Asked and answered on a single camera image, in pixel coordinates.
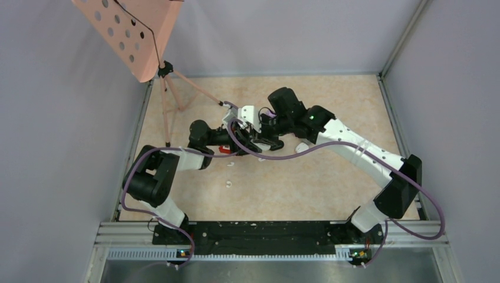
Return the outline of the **white square earbud case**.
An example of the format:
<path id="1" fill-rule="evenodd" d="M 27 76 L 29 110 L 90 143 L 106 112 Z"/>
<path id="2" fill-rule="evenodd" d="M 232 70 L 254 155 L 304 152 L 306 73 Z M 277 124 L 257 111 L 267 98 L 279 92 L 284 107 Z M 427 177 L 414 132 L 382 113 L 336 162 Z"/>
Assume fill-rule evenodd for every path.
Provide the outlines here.
<path id="1" fill-rule="evenodd" d="M 306 144 L 306 143 L 300 143 L 300 144 L 298 144 L 298 145 L 295 147 L 295 152 L 296 152 L 296 153 L 302 153 L 302 152 L 304 152 L 304 151 L 308 150 L 309 148 L 310 148 L 310 147 L 309 147 L 309 145 L 308 145 L 308 144 Z"/>

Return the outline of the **black earbud charging case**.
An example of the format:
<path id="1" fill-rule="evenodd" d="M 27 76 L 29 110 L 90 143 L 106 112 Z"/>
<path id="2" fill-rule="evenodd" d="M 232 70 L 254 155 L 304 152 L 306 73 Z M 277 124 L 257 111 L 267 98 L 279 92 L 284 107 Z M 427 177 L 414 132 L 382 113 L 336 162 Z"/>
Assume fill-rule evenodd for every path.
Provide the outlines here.
<path id="1" fill-rule="evenodd" d="M 282 149 L 283 147 L 284 147 L 284 142 L 281 140 L 278 140 L 275 143 L 270 145 L 269 151 L 274 152 L 276 150 Z"/>

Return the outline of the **white oval earbud case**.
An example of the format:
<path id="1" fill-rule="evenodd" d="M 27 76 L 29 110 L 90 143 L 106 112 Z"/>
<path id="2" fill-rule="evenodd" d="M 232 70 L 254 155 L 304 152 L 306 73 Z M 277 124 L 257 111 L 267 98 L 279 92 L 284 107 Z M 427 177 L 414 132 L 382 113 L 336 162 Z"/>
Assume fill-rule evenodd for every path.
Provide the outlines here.
<path id="1" fill-rule="evenodd" d="M 261 148 L 261 150 L 263 152 L 266 152 L 266 151 L 270 151 L 272 146 L 268 145 L 268 144 L 262 144 L 262 143 L 260 143 L 259 147 Z"/>

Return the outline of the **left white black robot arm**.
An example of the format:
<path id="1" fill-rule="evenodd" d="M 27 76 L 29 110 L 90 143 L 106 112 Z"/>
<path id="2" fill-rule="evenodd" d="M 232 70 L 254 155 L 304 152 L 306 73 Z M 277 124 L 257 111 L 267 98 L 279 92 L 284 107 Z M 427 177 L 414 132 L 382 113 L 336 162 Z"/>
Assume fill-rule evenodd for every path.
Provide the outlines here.
<path id="1" fill-rule="evenodd" d="M 189 236 L 188 217 L 170 197 L 176 173 L 206 169 L 214 151 L 211 146 L 227 147 L 232 155 L 244 155 L 230 138 L 232 131 L 237 140 L 254 152 L 269 150 L 269 145 L 259 144 L 239 126 L 229 129 L 212 129 L 203 120 L 194 121 L 189 127 L 189 143 L 184 149 L 159 149 L 144 146 L 123 180 L 124 193 L 141 202 L 145 212 L 163 220 L 166 235 L 174 243 L 183 243 Z"/>

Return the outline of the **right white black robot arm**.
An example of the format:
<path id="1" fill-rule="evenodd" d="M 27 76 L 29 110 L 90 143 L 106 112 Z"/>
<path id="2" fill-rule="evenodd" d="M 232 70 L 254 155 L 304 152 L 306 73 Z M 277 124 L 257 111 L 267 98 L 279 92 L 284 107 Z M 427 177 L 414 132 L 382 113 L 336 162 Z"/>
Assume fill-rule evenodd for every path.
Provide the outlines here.
<path id="1" fill-rule="evenodd" d="M 306 108 L 288 87 L 268 96 L 273 115 L 261 114 L 254 106 L 245 106 L 238 117 L 254 128 L 258 143 L 274 143 L 279 136 L 293 134 L 336 152 L 368 174 L 380 187 L 371 201 L 349 217 L 346 236 L 354 243 L 363 242 L 370 230 L 388 218 L 401 219 L 422 183 L 422 161 L 411 154 L 405 158 L 390 153 L 348 128 L 332 112 L 321 106 Z"/>

